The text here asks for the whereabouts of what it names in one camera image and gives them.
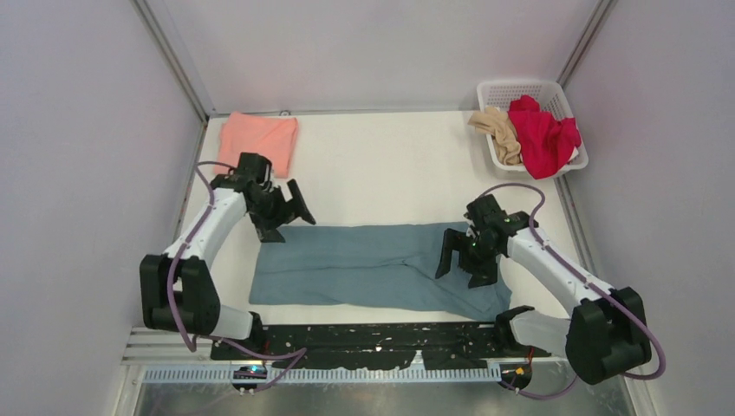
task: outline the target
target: gray-blue garment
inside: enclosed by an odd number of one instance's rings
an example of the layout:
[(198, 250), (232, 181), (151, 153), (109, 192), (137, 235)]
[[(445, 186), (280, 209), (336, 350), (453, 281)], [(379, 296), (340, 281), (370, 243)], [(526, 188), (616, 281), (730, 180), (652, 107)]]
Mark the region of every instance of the gray-blue garment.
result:
[(477, 321), (494, 321), (508, 309), (511, 290), (502, 277), (468, 289), (470, 275), (457, 265), (434, 279), (444, 230), (466, 223), (291, 226), (279, 231), (285, 244), (263, 244), (250, 304), (336, 305), (443, 310)]

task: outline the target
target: orange towel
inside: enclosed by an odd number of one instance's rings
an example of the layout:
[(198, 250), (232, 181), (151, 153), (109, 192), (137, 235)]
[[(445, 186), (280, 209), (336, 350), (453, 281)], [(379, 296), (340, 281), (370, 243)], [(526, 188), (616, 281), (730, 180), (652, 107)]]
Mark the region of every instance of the orange towel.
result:
[[(219, 132), (217, 160), (237, 166), (240, 153), (258, 153), (270, 160), (277, 178), (288, 178), (297, 133), (298, 121), (293, 118), (271, 119), (232, 113)], [(227, 168), (215, 166), (214, 172), (227, 173)]]

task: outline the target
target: clothing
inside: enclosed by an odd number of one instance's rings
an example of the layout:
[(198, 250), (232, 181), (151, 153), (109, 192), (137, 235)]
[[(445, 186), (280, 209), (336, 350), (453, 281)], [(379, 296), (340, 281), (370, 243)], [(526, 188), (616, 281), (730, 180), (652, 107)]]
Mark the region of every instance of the clothing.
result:
[(536, 100), (528, 95), (513, 101), (508, 115), (518, 133), (524, 165), (534, 179), (559, 172), (582, 145), (575, 119), (555, 120), (551, 113), (542, 112)]
[(434, 278), (447, 228), (464, 231), (467, 224), (281, 227), (285, 244), (261, 246), (250, 304), (349, 303), (494, 321), (511, 300), (501, 276), (468, 289), (470, 275), (455, 252), (452, 270)]
[[(240, 153), (259, 153), (270, 160), (277, 178), (288, 178), (297, 134), (298, 120), (294, 118), (276, 119), (232, 113), (219, 132), (217, 160), (237, 166)], [(215, 166), (214, 172), (227, 173), (227, 168)]]
[(518, 143), (516, 128), (508, 113), (496, 107), (487, 107), (484, 113), (476, 111), (467, 121), (478, 133), (491, 134), (495, 154), (503, 165), (521, 165), (521, 144)]

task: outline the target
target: red cloth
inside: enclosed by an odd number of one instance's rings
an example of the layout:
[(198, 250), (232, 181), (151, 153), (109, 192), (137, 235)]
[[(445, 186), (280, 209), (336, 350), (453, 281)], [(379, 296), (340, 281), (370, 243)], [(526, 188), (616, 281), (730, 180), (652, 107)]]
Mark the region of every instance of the red cloth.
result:
[(559, 172), (569, 163), (575, 147), (582, 144), (575, 119), (556, 121), (528, 95), (511, 103), (508, 116), (518, 133), (524, 165), (534, 179)]

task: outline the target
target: beige garment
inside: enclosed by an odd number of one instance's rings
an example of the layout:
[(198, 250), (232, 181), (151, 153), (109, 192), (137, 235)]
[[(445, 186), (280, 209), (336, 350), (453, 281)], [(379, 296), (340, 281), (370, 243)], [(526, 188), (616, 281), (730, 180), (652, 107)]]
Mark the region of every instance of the beige garment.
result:
[(467, 124), (475, 127), (478, 133), (492, 134), (492, 145), (500, 163), (510, 166), (522, 164), (521, 144), (507, 112), (487, 107), (484, 113), (474, 112)]

